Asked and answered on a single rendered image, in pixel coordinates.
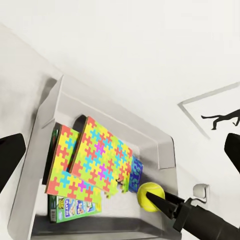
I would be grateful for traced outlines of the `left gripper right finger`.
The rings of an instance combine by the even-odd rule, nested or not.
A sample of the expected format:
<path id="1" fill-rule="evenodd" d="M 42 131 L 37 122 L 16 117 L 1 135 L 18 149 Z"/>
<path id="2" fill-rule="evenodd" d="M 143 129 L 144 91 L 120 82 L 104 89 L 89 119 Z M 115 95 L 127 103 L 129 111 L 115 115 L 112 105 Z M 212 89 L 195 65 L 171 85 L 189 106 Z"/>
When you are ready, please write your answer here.
<path id="1" fill-rule="evenodd" d="M 224 151 L 240 173 L 240 135 L 229 133 L 225 140 Z"/>

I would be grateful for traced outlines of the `jigsaw puzzle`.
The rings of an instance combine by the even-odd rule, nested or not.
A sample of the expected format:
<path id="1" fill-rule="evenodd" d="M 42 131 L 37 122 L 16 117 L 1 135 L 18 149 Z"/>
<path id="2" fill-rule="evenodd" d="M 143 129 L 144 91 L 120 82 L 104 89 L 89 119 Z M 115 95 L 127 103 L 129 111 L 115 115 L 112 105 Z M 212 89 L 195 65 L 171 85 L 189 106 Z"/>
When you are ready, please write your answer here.
<path id="1" fill-rule="evenodd" d="M 45 194 L 99 204 L 101 190 L 69 174 L 80 137 L 80 132 L 64 124 L 60 126 Z"/>
<path id="2" fill-rule="evenodd" d="M 133 150 L 91 116 L 86 118 L 69 174 L 111 196 L 129 191 Z"/>

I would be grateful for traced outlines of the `board game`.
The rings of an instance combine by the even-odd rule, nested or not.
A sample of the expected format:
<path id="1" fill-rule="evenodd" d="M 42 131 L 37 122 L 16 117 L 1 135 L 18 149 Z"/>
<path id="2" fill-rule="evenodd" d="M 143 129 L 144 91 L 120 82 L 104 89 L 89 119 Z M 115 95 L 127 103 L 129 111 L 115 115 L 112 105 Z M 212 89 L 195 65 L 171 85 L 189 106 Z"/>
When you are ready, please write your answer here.
<path id="1" fill-rule="evenodd" d="M 52 132 L 50 139 L 50 167 L 52 165 L 55 147 L 59 136 L 59 129 Z M 57 224 L 65 221 L 86 217 L 102 212 L 101 200 L 99 203 L 92 203 L 49 195 L 49 223 Z"/>
<path id="2" fill-rule="evenodd" d="M 128 190 L 132 193 L 137 193 L 139 191 L 143 165 L 144 164 L 140 162 L 135 156 L 132 156 L 128 185 Z"/>

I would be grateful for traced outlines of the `toy box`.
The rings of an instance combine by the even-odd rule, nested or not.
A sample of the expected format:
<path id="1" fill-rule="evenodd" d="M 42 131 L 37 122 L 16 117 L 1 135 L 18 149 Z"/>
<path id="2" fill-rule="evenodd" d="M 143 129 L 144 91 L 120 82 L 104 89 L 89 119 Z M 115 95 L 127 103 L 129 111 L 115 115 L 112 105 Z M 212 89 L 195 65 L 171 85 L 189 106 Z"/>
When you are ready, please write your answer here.
<path id="1" fill-rule="evenodd" d="M 65 125 L 82 134 L 92 117 L 130 149 L 143 163 L 140 187 L 159 184 L 179 196 L 173 137 L 109 97 L 63 74 L 40 106 L 34 123 L 24 167 L 8 225 L 13 240 L 182 240 L 160 209 L 143 210 L 137 192 L 106 198 L 100 191 L 101 212 L 50 223 L 50 195 L 45 193 L 51 169 L 51 137 Z M 139 187 L 139 188 L 140 188 Z"/>

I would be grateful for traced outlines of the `tennis ball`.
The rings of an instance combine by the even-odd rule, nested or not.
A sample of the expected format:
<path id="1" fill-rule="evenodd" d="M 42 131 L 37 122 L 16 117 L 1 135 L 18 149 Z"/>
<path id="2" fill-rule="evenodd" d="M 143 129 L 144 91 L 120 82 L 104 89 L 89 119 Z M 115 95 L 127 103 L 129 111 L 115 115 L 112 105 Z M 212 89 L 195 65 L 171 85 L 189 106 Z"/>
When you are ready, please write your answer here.
<path id="1" fill-rule="evenodd" d="M 147 192 L 165 199 L 166 197 L 164 189 L 157 183 L 146 182 L 141 185 L 137 192 L 138 202 L 140 203 L 143 210 L 148 212 L 158 212 L 159 208 L 147 198 Z"/>

